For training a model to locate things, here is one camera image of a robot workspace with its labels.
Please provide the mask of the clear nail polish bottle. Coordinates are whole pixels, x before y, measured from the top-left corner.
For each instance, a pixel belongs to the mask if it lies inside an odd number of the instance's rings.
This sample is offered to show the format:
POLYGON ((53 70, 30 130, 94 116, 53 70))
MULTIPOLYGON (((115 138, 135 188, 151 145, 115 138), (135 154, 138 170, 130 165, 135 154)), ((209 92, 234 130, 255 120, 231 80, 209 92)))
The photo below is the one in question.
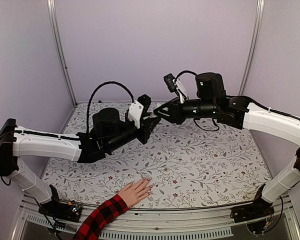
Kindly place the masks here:
POLYGON ((150 107, 150 118, 158 118, 158 116, 155 114, 155 109, 159 108, 162 104, 160 102, 155 102, 150 107))

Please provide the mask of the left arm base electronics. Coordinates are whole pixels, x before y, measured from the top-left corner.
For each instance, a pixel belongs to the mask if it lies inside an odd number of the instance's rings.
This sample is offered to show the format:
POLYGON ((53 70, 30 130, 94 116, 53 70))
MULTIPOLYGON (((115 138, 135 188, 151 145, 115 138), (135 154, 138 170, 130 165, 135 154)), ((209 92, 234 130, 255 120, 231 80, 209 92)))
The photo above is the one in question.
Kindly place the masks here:
POLYGON ((82 205, 74 200, 67 203, 60 202, 56 188, 51 184, 49 187, 52 193, 51 200, 44 204, 40 203, 38 212, 55 219, 78 223, 82 214, 82 205))

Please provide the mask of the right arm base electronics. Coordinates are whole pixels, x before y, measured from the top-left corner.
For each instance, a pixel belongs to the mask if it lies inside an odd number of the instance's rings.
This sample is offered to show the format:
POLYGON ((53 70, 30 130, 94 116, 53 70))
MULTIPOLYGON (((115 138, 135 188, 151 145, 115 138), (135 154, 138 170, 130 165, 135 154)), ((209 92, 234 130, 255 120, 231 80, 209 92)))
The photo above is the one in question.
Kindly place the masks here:
POLYGON ((235 206, 231 208, 230 213, 230 217, 235 223, 262 218, 260 221, 247 224, 248 230, 255 235, 264 234, 266 232, 275 213, 273 204, 262 199, 262 190, 264 187, 265 184, 258 189, 252 203, 235 206))

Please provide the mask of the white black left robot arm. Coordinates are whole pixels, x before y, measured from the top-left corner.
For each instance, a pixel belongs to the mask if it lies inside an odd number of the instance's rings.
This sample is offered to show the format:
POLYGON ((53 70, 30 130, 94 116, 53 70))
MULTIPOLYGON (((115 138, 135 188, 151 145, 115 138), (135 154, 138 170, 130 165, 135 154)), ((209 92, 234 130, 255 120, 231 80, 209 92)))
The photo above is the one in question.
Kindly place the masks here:
POLYGON ((0 177, 6 177, 32 195, 53 216, 64 213, 58 193, 32 172, 20 159, 24 156, 59 158, 78 163, 95 163, 137 139, 146 144, 160 117, 149 112, 120 120, 115 108, 104 108, 92 116, 88 132, 57 134, 18 126, 9 118, 0 130, 0 177))

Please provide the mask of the red black plaid sleeve forearm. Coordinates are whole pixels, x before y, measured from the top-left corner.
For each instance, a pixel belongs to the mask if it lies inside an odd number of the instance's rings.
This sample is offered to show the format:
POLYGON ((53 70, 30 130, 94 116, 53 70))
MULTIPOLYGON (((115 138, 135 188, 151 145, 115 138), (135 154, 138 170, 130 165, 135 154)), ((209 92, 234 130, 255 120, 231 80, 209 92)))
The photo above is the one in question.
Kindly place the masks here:
POLYGON ((73 240, 97 240, 105 225, 128 210, 124 200, 116 194, 96 208, 82 223, 73 240))

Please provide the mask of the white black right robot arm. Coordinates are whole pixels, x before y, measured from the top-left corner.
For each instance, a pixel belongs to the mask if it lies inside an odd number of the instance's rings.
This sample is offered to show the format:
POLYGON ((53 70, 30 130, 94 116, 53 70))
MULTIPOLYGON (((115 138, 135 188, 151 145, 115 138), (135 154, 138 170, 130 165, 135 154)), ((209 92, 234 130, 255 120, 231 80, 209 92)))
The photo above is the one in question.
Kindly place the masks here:
POLYGON ((197 98, 189 99, 178 77, 164 76, 164 82, 177 97, 153 112, 172 124, 186 119, 211 118, 237 129, 254 130, 287 140, 298 146, 295 158, 274 179, 261 186, 249 206, 252 218, 259 218, 279 196, 300 182, 300 117, 265 107, 244 95, 229 96, 219 73, 195 75, 197 98))

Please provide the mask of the person's left hand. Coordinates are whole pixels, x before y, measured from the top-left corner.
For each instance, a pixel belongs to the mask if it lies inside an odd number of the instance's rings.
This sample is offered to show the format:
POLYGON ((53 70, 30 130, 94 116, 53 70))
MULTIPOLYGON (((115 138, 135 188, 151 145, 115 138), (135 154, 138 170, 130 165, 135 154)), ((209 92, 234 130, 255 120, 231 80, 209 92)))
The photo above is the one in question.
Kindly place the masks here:
POLYGON ((138 182, 131 182, 117 194, 123 199, 128 208, 131 208, 149 197, 153 185, 149 185, 150 178, 142 178, 138 182))

